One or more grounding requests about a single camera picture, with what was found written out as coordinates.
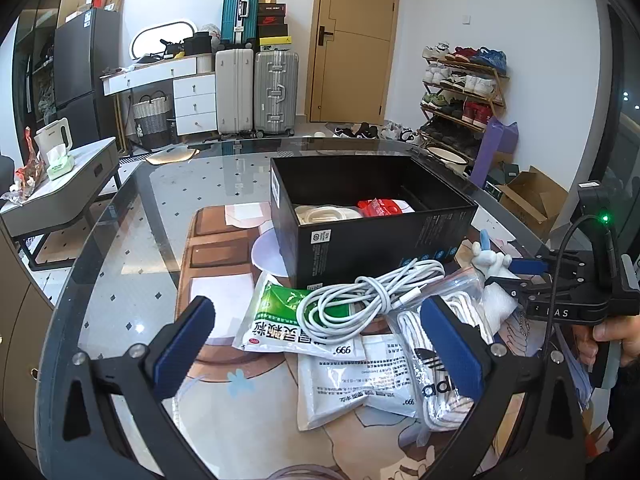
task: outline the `silver suitcase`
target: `silver suitcase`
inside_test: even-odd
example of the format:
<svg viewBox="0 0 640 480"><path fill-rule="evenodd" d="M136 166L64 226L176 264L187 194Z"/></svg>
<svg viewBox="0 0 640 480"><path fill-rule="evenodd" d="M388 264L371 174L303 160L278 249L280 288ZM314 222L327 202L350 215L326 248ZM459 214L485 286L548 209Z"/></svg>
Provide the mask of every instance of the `silver suitcase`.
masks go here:
<svg viewBox="0 0 640 480"><path fill-rule="evenodd" d="M254 121L257 137L293 135L298 95L298 54L290 50L255 56Z"/></svg>
<svg viewBox="0 0 640 480"><path fill-rule="evenodd" d="M254 51L235 48L216 53L216 114L221 134L254 129Z"/></svg>

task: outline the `black refrigerator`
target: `black refrigerator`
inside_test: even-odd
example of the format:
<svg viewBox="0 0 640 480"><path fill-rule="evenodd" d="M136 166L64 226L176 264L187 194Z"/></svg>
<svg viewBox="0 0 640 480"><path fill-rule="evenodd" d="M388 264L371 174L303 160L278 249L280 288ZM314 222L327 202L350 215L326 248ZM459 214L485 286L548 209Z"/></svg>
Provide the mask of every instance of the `black refrigerator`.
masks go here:
<svg viewBox="0 0 640 480"><path fill-rule="evenodd" d="M116 137L113 101L100 76L118 66L120 14L91 9L56 30L54 93L58 118L66 117L74 148Z"/></svg>

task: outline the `wooden door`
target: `wooden door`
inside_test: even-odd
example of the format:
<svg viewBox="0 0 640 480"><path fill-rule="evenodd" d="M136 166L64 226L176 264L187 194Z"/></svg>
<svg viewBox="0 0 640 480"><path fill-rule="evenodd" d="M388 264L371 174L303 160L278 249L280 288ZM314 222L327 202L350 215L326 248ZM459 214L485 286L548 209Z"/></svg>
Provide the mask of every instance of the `wooden door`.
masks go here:
<svg viewBox="0 0 640 480"><path fill-rule="evenodd" d="M396 0L320 0L311 121L382 124Z"/></svg>

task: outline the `white kettle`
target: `white kettle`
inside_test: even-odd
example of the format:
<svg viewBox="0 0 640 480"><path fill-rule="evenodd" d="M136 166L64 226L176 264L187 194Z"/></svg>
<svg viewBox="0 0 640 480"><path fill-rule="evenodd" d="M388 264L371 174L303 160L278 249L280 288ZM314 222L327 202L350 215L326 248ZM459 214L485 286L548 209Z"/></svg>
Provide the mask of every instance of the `white kettle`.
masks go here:
<svg viewBox="0 0 640 480"><path fill-rule="evenodd" d="M35 140L40 149L40 156L46 166L49 165L47 153L49 153L49 150L52 148L64 144L66 146L66 154L68 155L69 150L71 150L73 146L73 140L66 117L53 121L51 124L47 124L44 128L39 129L36 132Z"/></svg>

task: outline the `open black box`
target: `open black box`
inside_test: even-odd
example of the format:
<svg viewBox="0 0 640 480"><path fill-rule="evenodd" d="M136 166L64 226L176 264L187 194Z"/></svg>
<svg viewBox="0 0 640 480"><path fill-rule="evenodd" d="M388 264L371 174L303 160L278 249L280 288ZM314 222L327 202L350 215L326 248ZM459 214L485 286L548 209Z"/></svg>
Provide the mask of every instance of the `open black box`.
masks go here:
<svg viewBox="0 0 640 480"><path fill-rule="evenodd" d="M355 206L404 200L414 210L300 225L299 205ZM271 217L296 288L377 277L412 258L453 259L477 205L410 156L329 155L271 159Z"/></svg>

